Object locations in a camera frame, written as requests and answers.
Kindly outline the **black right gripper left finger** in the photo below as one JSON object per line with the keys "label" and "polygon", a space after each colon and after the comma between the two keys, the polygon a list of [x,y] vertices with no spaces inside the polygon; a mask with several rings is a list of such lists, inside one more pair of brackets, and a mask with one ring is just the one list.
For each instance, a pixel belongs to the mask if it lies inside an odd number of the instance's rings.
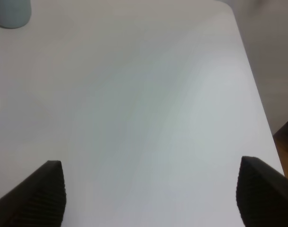
{"label": "black right gripper left finger", "polygon": [[61,161],[47,161],[0,198],[0,227],[60,227],[66,207]]}

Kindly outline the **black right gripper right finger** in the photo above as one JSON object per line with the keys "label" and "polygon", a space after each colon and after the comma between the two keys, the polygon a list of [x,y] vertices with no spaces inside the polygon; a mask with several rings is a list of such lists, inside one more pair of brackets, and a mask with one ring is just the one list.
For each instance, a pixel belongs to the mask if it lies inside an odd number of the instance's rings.
{"label": "black right gripper right finger", "polygon": [[288,179],[257,157],[241,159],[236,203],[246,227],[288,227]]}

